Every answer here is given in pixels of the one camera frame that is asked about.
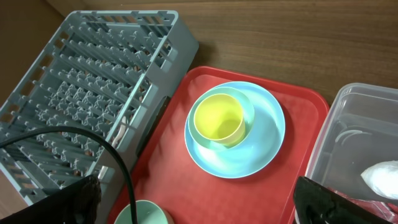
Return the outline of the white napkin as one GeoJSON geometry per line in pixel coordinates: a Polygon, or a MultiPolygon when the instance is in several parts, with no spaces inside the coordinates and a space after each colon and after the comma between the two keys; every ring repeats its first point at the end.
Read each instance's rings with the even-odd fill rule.
{"type": "Polygon", "coordinates": [[[397,161],[380,162],[368,167],[361,177],[374,193],[397,200],[397,161]]]}

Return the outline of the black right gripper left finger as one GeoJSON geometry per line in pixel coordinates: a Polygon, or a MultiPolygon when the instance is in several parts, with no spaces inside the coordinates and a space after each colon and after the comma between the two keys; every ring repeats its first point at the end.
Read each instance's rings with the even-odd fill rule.
{"type": "Polygon", "coordinates": [[[94,223],[100,201],[100,182],[97,177],[89,175],[1,219],[1,224],[94,223]]]}

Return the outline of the white plastic fork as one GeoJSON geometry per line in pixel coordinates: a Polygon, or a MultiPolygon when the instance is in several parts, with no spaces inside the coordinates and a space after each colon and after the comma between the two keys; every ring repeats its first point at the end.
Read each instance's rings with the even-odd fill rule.
{"type": "Polygon", "coordinates": [[[118,146],[118,144],[119,144],[119,141],[122,139],[122,137],[124,136],[124,133],[126,132],[126,126],[124,125],[124,124],[126,123],[126,121],[127,121],[127,119],[126,119],[126,117],[124,116],[124,117],[122,118],[121,125],[120,125],[119,131],[118,131],[118,134],[116,135],[116,137],[113,139],[113,141],[112,141],[112,143],[111,143],[111,145],[112,145],[115,149],[117,148],[117,146],[118,146]]]}

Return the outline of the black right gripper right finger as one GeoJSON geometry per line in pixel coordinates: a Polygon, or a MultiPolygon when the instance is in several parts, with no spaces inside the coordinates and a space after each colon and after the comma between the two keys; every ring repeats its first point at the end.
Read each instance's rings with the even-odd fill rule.
{"type": "Polygon", "coordinates": [[[296,181],[294,205],[299,224],[392,224],[304,176],[296,181]]]}

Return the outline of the red snack wrapper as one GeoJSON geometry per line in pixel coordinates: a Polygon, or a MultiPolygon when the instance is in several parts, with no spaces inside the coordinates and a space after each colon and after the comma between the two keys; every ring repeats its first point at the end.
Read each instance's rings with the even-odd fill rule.
{"type": "Polygon", "coordinates": [[[361,200],[355,199],[347,196],[346,194],[339,192],[335,189],[329,188],[333,193],[338,194],[339,196],[353,202],[357,206],[367,210],[368,212],[373,213],[393,224],[397,224],[397,205],[387,202],[379,202],[373,200],[361,200]]]}

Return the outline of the mint green food bowl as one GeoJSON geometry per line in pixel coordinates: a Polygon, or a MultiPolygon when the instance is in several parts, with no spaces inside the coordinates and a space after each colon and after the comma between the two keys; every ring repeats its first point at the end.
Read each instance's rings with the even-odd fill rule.
{"type": "MultiPolygon", "coordinates": [[[[174,224],[170,214],[149,200],[136,201],[136,218],[141,224],[174,224]]],[[[132,224],[131,205],[125,206],[114,224],[132,224]]]]}

